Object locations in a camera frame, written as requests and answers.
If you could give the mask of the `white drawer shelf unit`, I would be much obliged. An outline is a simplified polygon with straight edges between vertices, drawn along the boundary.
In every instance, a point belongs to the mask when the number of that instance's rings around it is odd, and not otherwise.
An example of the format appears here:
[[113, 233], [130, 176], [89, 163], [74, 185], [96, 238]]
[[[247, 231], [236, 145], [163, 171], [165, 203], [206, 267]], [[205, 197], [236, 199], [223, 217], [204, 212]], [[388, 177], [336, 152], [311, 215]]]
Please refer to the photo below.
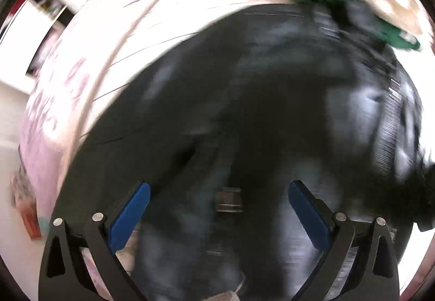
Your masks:
[[17, 0], [1, 26], [1, 70], [36, 78], [73, 17], [61, 0]]

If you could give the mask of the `bed with floral cover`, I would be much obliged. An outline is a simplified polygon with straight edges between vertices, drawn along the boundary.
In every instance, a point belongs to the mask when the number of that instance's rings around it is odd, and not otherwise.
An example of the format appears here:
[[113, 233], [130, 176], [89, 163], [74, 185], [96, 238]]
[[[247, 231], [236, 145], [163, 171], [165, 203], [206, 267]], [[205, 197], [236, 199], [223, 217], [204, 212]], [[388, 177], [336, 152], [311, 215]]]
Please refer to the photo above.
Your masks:
[[[422, 105], [423, 162], [434, 168], [433, 0], [422, 4], [418, 51], [390, 46]], [[48, 239], [69, 168], [100, 116], [148, 65], [231, 14], [297, 0], [88, 0], [45, 61], [26, 109], [19, 152]], [[113, 300], [90, 252], [83, 258], [103, 300]], [[434, 226], [413, 224], [398, 260], [399, 300], [434, 299]]]

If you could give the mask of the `black leather jacket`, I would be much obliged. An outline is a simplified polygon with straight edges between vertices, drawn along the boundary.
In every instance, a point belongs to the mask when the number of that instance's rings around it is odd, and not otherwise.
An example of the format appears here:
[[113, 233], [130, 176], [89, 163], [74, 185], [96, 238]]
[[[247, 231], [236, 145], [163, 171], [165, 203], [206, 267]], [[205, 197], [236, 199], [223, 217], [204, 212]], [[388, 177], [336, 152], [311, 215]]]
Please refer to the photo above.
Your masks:
[[288, 200], [300, 180], [352, 221], [386, 220], [397, 264], [434, 226], [422, 105], [391, 47], [323, 6], [229, 15], [148, 65], [76, 154], [52, 222], [76, 229], [137, 183], [116, 252], [145, 300], [294, 300], [323, 255]]

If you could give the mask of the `green striped folded garment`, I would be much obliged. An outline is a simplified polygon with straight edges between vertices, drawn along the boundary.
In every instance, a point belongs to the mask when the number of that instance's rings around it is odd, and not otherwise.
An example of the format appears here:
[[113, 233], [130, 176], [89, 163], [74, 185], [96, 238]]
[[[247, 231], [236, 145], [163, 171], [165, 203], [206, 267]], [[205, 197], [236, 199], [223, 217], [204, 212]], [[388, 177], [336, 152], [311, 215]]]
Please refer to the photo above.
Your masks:
[[374, 9], [363, 0], [297, 0], [312, 6], [323, 6], [332, 16], [347, 27], [353, 27], [364, 35], [394, 48], [418, 51], [420, 42], [404, 30], [385, 21], [374, 13]]

